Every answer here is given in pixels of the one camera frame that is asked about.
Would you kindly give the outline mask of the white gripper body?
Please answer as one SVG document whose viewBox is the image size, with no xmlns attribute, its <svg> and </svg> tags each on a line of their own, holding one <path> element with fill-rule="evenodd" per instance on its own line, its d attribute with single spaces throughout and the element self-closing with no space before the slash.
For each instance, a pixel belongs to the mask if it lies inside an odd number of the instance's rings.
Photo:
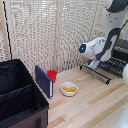
<svg viewBox="0 0 128 128">
<path fill-rule="evenodd" d="M 92 69 L 96 69 L 97 66 L 99 64 L 99 61 L 98 60 L 92 60 L 89 64 L 88 64 L 88 67 L 89 68 L 92 68 Z"/>
</svg>

